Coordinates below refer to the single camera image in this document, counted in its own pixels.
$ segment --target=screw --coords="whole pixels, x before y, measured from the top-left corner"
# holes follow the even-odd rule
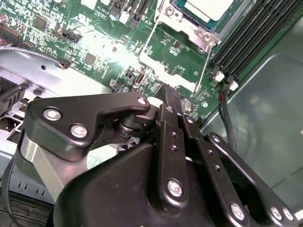
[[[209,42],[212,39],[212,37],[211,37],[211,35],[209,33],[204,34],[202,36],[202,38],[203,38],[204,42]]]
[[[278,220],[280,220],[280,221],[282,220],[282,216],[281,216],[281,214],[280,214],[280,212],[278,211],[277,208],[271,207],[271,208],[270,208],[270,211],[271,211],[271,213],[275,216],[276,219],[278,219]]]
[[[76,124],[71,127],[71,134],[75,137],[84,138],[87,133],[87,129],[82,125]]]
[[[142,105],[146,105],[146,101],[144,98],[138,98],[138,102],[141,103]]]
[[[43,111],[43,117],[50,121],[57,121],[61,119],[61,113],[56,109],[46,109]]]
[[[189,123],[194,123],[193,119],[189,116],[186,117]]]
[[[217,143],[220,142],[219,138],[218,138],[217,136],[215,136],[215,135],[213,135],[213,139],[214,139]]]
[[[34,90],[33,93],[34,93],[36,96],[42,95],[42,91],[39,90],[39,89]]]
[[[180,197],[183,193],[181,185],[175,180],[169,180],[167,182],[169,192],[176,197]]]
[[[283,208],[282,210],[283,210],[283,212],[284,212],[285,216],[286,216],[286,217],[287,217],[289,220],[291,220],[291,221],[293,221],[293,220],[294,220],[294,218],[293,218],[292,214],[289,212],[289,210],[288,210],[288,209]]]
[[[207,107],[208,107],[208,102],[203,102],[203,103],[202,103],[202,107],[203,107],[203,108],[207,108]]]
[[[172,6],[168,6],[166,9],[165,9],[165,13],[167,16],[172,16],[175,12],[175,9],[172,7]]]
[[[241,221],[244,220],[244,218],[245,218],[244,213],[243,213],[241,207],[238,206],[238,204],[232,203],[231,210],[237,219],[239,219]]]
[[[169,105],[166,107],[166,109],[167,109],[169,112],[171,112],[171,113],[174,112],[174,110],[173,110]]]

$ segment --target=red wire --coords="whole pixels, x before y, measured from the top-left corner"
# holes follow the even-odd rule
[[[225,98],[225,95],[224,95],[224,93],[222,93],[220,103],[223,103],[224,98]]]

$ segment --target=black cable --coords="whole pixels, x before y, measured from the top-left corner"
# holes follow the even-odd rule
[[[223,121],[224,128],[226,130],[228,144],[231,146],[233,150],[236,151],[236,138],[232,128],[232,121],[229,115],[227,103],[228,103],[228,88],[227,86],[223,85],[220,95],[219,105],[218,105],[218,112]]]
[[[9,183],[14,166],[15,166],[15,159],[14,157],[12,157],[3,173],[1,192],[4,201],[4,207],[9,214],[9,217],[12,219],[12,221],[15,223],[17,227],[22,227],[22,225],[20,225],[16,220],[9,202]]]

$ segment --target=gray metal panel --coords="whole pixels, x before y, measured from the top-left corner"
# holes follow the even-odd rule
[[[25,53],[13,51],[0,51],[0,77],[4,77],[16,84],[28,83],[30,88],[26,90],[25,97],[33,100],[36,95],[34,89],[40,89],[41,98],[54,96],[73,96],[110,93],[111,90],[91,78],[73,70],[61,70],[52,62]],[[5,117],[13,117],[15,114],[24,118],[24,113],[19,111],[20,103],[13,106]],[[8,141],[10,132],[0,130],[0,187],[3,172],[14,155],[17,145]],[[116,146],[106,146],[90,152],[87,166],[95,165],[111,158],[116,154]],[[14,168],[10,190],[41,200],[54,203],[48,190],[38,182],[25,176],[18,168]]]
[[[229,102],[238,154],[294,211],[303,208],[302,40],[303,18]],[[218,114],[202,132],[226,137]]]

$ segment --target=motherboard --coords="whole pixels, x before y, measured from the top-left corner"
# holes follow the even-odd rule
[[[0,0],[0,47],[56,59],[112,92],[175,87],[206,119],[303,15],[302,0]]]

